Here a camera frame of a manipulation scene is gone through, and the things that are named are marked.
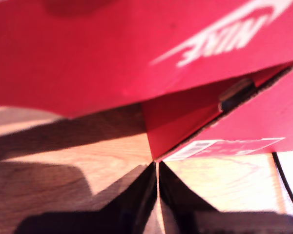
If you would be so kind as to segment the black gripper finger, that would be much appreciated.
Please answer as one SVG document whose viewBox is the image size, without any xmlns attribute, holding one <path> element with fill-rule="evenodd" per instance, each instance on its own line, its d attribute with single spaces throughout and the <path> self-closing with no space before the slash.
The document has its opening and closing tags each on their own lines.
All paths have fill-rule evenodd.
<svg viewBox="0 0 293 234">
<path fill-rule="evenodd" d="M 100 210 L 103 234 L 142 234 L 157 199 L 156 164 Z"/>
<path fill-rule="evenodd" d="M 192 191 L 163 161 L 160 162 L 160 197 L 171 209 L 182 234 L 198 234 L 196 212 L 219 212 Z"/>
</svg>

